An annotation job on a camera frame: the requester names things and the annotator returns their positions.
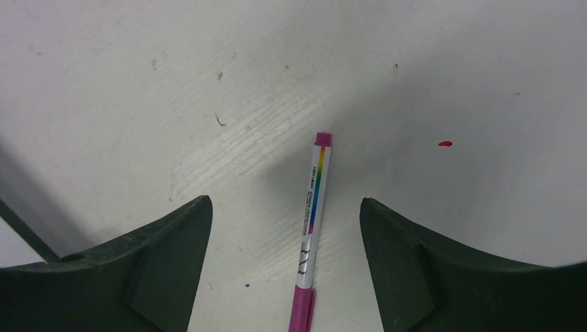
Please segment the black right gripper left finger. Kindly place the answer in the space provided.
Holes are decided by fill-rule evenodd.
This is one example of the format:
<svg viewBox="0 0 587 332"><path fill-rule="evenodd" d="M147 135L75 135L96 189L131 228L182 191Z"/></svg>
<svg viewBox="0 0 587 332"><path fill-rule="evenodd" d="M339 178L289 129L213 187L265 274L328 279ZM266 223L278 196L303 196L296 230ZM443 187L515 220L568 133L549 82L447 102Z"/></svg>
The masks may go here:
<svg viewBox="0 0 587 332"><path fill-rule="evenodd" d="M202 195L57 263L1 269L2 331L186 331L213 221Z"/></svg>

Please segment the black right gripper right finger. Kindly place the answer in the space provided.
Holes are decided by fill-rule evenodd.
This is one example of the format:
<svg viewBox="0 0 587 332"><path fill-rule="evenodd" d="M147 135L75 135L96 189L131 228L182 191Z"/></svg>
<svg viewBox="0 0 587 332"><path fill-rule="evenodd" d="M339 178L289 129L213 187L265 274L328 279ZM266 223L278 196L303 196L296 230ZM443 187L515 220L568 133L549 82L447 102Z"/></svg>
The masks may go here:
<svg viewBox="0 0 587 332"><path fill-rule="evenodd" d="M365 198L361 235L385 331L585 331L586 264L477 250Z"/></svg>

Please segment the pink whiteboard marker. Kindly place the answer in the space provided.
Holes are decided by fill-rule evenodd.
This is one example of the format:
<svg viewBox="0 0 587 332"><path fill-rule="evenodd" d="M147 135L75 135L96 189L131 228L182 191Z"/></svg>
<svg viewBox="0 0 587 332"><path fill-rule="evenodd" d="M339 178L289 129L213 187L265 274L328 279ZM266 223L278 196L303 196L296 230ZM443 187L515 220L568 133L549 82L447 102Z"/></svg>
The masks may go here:
<svg viewBox="0 0 587 332"><path fill-rule="evenodd" d="M318 132L312 149L302 241L289 319L289 332L309 332L314 314L314 267L320 237L332 134Z"/></svg>

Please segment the black framed whiteboard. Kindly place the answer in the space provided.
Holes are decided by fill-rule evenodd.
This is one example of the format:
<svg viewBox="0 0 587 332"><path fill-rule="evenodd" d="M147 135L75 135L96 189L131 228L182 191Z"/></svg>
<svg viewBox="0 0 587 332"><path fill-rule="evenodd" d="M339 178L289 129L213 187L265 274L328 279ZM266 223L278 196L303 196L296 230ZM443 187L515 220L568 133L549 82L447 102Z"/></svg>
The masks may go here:
<svg viewBox="0 0 587 332"><path fill-rule="evenodd" d="M1 218L46 262L57 263L60 258L56 253L28 227L3 201L1 201Z"/></svg>

